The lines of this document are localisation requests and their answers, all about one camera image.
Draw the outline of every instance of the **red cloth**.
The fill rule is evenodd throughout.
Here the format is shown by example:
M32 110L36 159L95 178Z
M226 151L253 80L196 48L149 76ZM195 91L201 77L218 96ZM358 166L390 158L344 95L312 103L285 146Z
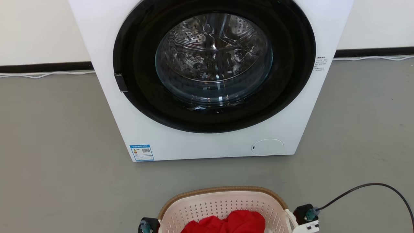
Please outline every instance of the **red cloth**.
M236 210L223 220L216 216L189 222L181 233L263 233L266 221L258 212Z

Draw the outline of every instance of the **basket handle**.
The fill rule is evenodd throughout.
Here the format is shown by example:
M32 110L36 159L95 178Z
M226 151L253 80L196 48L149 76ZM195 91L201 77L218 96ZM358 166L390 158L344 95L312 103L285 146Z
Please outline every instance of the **basket handle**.
M296 217L293 215L292 212L290 212L290 210L285 209L284 211L286 213L286 224L287 224L287 227L289 229L289 232L292 232L293 229L291 228L290 224L292 223L292 225L293 225L294 228L298 227L299 224L296 221Z

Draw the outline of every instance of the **white cable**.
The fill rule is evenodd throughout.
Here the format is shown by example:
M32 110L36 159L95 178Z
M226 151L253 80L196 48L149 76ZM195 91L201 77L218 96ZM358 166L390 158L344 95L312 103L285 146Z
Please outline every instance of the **white cable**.
M389 58L389 57L379 57L379 56L370 56L370 57L362 57L362 58L334 58L334 61L359 61L364 59L386 59L391 61L402 61L405 59L414 58L414 56L403 57L403 58Z
M7 74L7 73L0 73L0 78L7 78L7 77L26 77L26 78L43 78L48 75L86 75L92 74L95 71L84 71L84 72L51 72L51 73L25 73L25 74Z
M414 56L408 57L380 57L380 56L370 56L370 57L361 57L361 58L334 58L334 61L360 61L365 59L386 59L391 61L402 61L405 59L414 58ZM0 78L7 78L7 77L26 77L26 78L43 78L49 75L86 75L95 73L95 71L84 71L84 72L51 72L51 73L25 73L25 74L7 74L7 73L0 73Z

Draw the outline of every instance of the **white wall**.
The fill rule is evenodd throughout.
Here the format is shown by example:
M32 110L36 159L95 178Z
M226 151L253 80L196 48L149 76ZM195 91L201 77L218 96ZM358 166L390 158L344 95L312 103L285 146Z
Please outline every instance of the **white wall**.
M90 61L67 0L0 0L0 66Z
M338 49L414 46L413 13L414 0L355 0ZM0 0L0 66L76 61L89 55L67 0Z
M409 46L414 46L414 0L355 0L338 49Z

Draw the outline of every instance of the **door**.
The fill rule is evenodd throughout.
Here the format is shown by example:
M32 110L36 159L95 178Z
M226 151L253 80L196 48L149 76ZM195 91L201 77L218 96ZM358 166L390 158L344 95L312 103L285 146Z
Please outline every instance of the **door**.
M120 90L149 118L219 133L284 109L315 51L292 0L143 0L119 31L113 65Z

